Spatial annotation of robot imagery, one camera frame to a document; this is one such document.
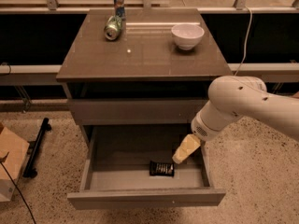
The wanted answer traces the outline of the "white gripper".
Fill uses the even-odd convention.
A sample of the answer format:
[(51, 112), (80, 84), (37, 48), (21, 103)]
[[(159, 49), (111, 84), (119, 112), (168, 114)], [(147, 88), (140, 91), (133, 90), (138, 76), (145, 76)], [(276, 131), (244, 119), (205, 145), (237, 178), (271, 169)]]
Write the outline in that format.
[(201, 146), (201, 141), (210, 141), (233, 122), (242, 118), (241, 115), (220, 111), (210, 101), (195, 115), (191, 123), (193, 134), (188, 134), (180, 143), (172, 160), (176, 164), (184, 162)]

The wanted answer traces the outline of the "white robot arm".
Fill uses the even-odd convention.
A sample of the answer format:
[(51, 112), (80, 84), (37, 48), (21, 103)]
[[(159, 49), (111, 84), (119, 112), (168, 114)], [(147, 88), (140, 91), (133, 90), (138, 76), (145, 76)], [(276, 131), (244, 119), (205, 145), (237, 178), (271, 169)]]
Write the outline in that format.
[(192, 132), (177, 148), (173, 162), (184, 162), (203, 143), (244, 116), (299, 141), (298, 99), (269, 93), (257, 77), (224, 76), (209, 85), (208, 101), (192, 119)]

